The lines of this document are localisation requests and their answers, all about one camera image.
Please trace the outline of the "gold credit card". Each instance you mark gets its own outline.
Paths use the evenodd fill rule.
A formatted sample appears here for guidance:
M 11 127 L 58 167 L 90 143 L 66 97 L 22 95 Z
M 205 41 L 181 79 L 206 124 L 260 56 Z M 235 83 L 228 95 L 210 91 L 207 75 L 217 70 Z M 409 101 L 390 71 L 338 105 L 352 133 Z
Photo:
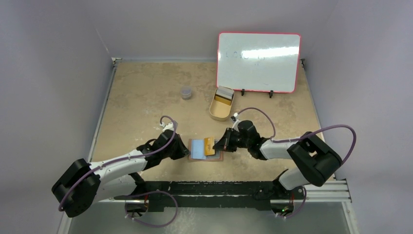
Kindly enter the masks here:
M 204 138 L 204 155 L 213 156 L 215 155 L 215 149 L 213 148 L 215 144 L 215 139 L 213 136 Z

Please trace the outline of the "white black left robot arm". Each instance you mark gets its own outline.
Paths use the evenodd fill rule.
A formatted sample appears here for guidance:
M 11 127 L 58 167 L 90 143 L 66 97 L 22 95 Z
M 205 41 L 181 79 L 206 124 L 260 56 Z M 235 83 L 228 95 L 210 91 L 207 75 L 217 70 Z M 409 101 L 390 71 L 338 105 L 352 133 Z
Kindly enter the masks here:
M 52 186 L 52 193 L 59 202 L 59 211 L 68 217 L 76 217 L 92 204 L 111 197 L 129 195 L 140 199 L 148 192 L 140 172 L 159 165 L 165 158 L 177 160 L 189 153 L 179 134 L 165 130 L 158 138 L 111 160 L 74 161 Z

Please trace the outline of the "brown leather card holder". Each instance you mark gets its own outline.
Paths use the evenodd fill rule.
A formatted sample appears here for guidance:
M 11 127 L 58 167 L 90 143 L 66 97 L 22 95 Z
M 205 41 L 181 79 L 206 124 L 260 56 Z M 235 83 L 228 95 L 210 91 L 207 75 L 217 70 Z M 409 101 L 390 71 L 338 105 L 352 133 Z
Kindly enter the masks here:
M 223 161 L 223 152 L 213 149 L 213 145 L 217 142 L 218 140 L 213 137 L 190 139 L 188 159 L 190 161 Z

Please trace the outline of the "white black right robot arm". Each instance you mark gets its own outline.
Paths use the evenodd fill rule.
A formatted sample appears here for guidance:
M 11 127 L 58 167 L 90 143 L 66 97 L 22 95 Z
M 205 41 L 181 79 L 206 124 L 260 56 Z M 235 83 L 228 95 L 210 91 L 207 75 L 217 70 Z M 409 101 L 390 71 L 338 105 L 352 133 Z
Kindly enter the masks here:
M 273 180 L 273 191 L 279 198 L 286 198 L 294 188 L 307 184 L 321 187 L 343 164 L 341 157 L 312 132 L 306 132 L 298 140 L 273 142 L 260 136 L 250 120 L 227 128 L 219 140 L 205 138 L 200 146 L 191 143 L 191 150 L 200 150 L 206 156 L 215 151 L 235 152 L 239 148 L 247 149 L 258 160 L 290 159 L 295 163 L 295 168 L 284 170 Z

